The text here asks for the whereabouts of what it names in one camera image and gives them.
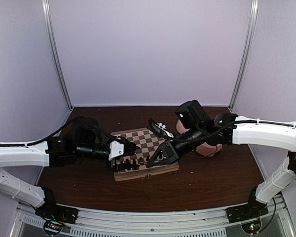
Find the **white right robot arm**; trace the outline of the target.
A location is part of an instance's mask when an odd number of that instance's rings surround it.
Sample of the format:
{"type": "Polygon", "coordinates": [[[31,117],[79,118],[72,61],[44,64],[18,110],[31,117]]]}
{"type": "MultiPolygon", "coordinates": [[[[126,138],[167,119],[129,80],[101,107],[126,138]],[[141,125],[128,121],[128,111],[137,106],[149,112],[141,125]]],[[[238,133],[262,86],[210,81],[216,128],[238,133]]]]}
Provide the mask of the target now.
{"type": "Polygon", "coordinates": [[[222,113],[211,118],[197,100],[184,102],[175,111],[186,132],[179,136],[164,124],[148,120],[148,129],[165,141],[150,158],[150,167],[170,165],[206,143],[269,147],[287,152],[279,168],[253,188],[243,214],[255,217],[271,199],[296,179],[296,121],[280,122],[222,113]]]}

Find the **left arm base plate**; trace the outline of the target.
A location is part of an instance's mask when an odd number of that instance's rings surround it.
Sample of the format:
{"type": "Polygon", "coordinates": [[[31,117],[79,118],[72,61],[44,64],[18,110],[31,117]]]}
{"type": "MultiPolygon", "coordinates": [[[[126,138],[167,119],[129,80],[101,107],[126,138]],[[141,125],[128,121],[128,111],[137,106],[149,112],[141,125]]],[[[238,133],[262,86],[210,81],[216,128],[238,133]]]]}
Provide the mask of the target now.
{"type": "Polygon", "coordinates": [[[36,215],[43,219],[53,220],[60,223],[75,224],[78,216],[78,209],[61,205],[47,205],[35,207],[36,215]]]}

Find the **dark bishop chess piece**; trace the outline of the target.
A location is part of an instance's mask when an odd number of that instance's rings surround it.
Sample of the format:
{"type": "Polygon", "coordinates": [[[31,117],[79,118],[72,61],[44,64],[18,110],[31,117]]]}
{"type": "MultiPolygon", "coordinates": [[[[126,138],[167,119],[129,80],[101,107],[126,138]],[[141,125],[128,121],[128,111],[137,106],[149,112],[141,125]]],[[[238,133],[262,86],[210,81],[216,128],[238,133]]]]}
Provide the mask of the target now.
{"type": "Polygon", "coordinates": [[[137,170],[138,169],[138,165],[136,164],[136,161],[134,160],[133,161],[133,164],[132,164],[132,170],[137,170]]]}

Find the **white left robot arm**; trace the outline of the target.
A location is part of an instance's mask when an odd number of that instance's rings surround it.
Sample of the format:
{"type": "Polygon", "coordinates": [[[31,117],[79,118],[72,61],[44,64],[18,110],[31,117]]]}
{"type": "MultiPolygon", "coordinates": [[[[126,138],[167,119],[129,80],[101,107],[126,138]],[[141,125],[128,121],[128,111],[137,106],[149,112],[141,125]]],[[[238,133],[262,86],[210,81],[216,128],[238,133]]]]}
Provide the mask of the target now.
{"type": "Polygon", "coordinates": [[[63,137],[50,136],[28,143],[0,142],[0,192],[41,209],[50,219],[61,215],[50,189],[36,187],[8,175],[5,167],[62,167],[78,159],[107,160],[135,154],[139,147],[126,138],[111,136],[97,127],[79,125],[63,137]]]}

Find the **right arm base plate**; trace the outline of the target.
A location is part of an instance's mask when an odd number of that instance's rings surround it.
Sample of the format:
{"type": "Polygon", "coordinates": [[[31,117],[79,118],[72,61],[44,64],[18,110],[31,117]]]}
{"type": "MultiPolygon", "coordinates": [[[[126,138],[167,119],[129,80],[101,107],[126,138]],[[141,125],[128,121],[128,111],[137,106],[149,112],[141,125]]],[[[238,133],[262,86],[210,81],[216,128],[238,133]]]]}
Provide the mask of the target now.
{"type": "Polygon", "coordinates": [[[242,222],[268,214],[266,204],[243,204],[226,209],[229,223],[242,222]]]}

